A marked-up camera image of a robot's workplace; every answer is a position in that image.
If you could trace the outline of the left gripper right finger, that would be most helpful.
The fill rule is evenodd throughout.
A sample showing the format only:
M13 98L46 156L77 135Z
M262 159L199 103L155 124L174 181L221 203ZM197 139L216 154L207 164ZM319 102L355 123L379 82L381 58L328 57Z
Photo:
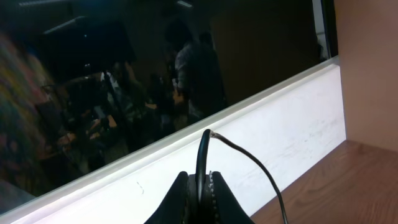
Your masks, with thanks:
M210 185L215 223L254 224L240 206L220 172L210 174Z

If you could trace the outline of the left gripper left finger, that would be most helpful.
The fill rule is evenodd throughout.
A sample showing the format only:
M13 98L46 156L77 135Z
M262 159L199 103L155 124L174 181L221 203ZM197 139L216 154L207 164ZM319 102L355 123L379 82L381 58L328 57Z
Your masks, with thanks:
M181 224L185 216L187 184L188 174L182 171L145 224Z

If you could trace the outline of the white window sill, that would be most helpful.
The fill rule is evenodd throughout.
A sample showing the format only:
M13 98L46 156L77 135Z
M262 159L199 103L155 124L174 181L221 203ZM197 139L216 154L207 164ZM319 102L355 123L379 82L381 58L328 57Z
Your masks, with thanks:
M1 217L2 223L143 223L204 130L243 147L286 189L346 138L338 57L245 99Z

